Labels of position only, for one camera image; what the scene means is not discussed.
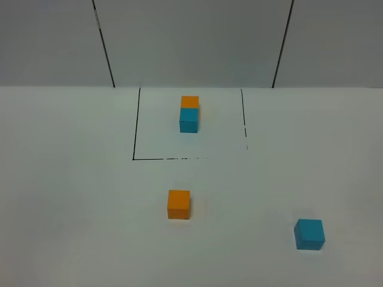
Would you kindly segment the orange wooden cube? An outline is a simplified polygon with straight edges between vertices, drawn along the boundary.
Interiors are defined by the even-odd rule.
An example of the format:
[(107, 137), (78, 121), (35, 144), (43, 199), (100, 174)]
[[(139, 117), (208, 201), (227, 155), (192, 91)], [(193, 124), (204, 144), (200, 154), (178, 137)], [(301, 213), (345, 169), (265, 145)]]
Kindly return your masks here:
[(191, 197), (189, 190), (169, 190), (167, 212), (169, 219), (190, 219)]

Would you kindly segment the blue wooden cube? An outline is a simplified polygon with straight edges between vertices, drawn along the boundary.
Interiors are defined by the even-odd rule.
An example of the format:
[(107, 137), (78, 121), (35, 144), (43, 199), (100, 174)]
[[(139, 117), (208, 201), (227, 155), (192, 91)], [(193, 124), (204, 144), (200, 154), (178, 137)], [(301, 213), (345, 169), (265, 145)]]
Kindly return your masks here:
[(323, 223), (319, 219), (298, 219), (294, 236), (298, 250), (319, 251), (326, 241)]

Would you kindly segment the blue template block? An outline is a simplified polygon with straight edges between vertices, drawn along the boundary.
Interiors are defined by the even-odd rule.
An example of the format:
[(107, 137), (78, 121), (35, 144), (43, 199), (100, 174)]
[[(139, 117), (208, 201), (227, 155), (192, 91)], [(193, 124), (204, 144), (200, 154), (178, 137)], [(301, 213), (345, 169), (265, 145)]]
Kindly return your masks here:
[(179, 125), (181, 133), (197, 133), (199, 128), (199, 109), (181, 108)]

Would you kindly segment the orange template block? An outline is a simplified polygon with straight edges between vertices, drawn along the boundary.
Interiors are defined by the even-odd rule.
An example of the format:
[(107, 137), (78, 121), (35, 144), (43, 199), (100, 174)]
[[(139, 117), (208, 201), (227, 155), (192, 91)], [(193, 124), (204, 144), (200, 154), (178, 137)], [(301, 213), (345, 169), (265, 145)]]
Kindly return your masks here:
[(198, 109), (199, 108), (199, 96), (182, 96), (181, 108), (184, 109)]

